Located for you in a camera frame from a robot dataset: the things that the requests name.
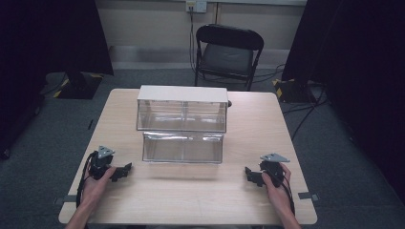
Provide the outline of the person's left hand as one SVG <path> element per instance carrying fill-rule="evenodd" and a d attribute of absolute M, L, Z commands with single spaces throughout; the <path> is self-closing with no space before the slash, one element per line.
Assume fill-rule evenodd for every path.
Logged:
<path fill-rule="evenodd" d="M 84 207 L 90 211 L 95 210 L 110 177 L 115 171 L 116 167 L 110 167 L 100 179 L 94 179 L 90 176 L 89 172 L 86 172 L 80 207 Z"/>

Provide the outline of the black stand base striped tape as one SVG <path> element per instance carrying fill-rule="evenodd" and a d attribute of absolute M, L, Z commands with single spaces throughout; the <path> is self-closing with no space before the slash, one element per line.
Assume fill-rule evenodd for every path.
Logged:
<path fill-rule="evenodd" d="M 103 76 L 94 73 L 67 72 L 67 79 L 53 95 L 59 99 L 92 99 Z"/>
<path fill-rule="evenodd" d="M 308 85 L 301 85 L 298 81 L 291 79 L 272 81 L 275 93 L 281 102 L 285 103 L 315 103 L 316 98 Z"/>

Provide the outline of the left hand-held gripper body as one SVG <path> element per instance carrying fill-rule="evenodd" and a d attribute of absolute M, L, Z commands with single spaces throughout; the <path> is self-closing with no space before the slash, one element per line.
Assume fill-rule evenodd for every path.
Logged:
<path fill-rule="evenodd" d="M 89 175 L 95 180 L 101 179 L 110 168 L 115 151 L 105 146 L 99 146 L 91 153 Z"/>

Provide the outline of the white wall outlet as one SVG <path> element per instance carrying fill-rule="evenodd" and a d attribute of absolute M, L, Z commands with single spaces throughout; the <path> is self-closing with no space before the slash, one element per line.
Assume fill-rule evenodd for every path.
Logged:
<path fill-rule="evenodd" d="M 185 2 L 185 9 L 188 12 L 206 13 L 207 2 L 203 0 L 187 0 Z"/>

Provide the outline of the person's right hand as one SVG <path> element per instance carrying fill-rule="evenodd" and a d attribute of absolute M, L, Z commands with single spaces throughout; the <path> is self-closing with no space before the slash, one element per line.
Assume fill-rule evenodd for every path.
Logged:
<path fill-rule="evenodd" d="M 291 172 L 285 164 L 281 163 L 281 167 L 284 170 L 284 181 L 283 184 L 279 187 L 275 187 L 273 185 L 272 180 L 268 174 L 262 173 L 262 178 L 266 185 L 268 199 L 275 209 L 276 213 L 278 214 L 278 211 L 282 210 L 283 208 L 288 208 L 295 216 L 295 210 L 293 207 L 293 200 L 291 197 L 291 190 L 289 185 Z"/>

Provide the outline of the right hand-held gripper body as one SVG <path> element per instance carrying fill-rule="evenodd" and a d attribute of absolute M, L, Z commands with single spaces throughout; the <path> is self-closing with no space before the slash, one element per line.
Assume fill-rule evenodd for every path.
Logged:
<path fill-rule="evenodd" d="M 260 159 L 262 160 L 260 163 L 261 170 L 270 176 L 275 187 L 279 187 L 284 181 L 284 170 L 281 167 L 281 162 L 289 162 L 289 159 L 276 153 L 260 156 Z"/>

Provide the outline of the clear two-tier display case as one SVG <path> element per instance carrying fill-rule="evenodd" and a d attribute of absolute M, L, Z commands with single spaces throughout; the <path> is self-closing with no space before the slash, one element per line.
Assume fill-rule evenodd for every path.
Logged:
<path fill-rule="evenodd" d="M 227 89 L 143 85 L 137 129 L 148 162 L 223 161 L 229 100 Z"/>

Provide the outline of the black curtain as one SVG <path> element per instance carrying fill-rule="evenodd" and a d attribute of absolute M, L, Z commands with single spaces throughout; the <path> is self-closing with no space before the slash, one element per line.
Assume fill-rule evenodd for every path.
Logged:
<path fill-rule="evenodd" d="M 67 72 L 114 73 L 96 0 L 0 0 L 0 159 Z"/>
<path fill-rule="evenodd" d="M 307 0 L 282 77 L 326 85 L 405 204 L 405 0 Z"/>

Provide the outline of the grey tape strip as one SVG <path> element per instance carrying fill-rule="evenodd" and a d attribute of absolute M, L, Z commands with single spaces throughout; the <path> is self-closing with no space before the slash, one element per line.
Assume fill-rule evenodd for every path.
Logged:
<path fill-rule="evenodd" d="M 312 201 L 320 200 L 317 194 L 312 194 L 311 192 L 302 192 L 298 193 L 299 199 L 311 199 Z"/>
<path fill-rule="evenodd" d="M 65 202 L 76 202 L 76 195 L 67 195 L 64 197 L 55 198 L 53 203 L 56 205 L 63 205 Z"/>

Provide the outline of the black folding chair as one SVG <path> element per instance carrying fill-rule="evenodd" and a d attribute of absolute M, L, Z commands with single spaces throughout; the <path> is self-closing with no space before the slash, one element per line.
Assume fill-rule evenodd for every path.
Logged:
<path fill-rule="evenodd" d="M 197 59 L 195 82 L 199 74 L 217 75 L 244 81 L 251 90 L 254 74 L 264 48 L 264 39 L 256 31 L 207 24 L 196 32 Z"/>

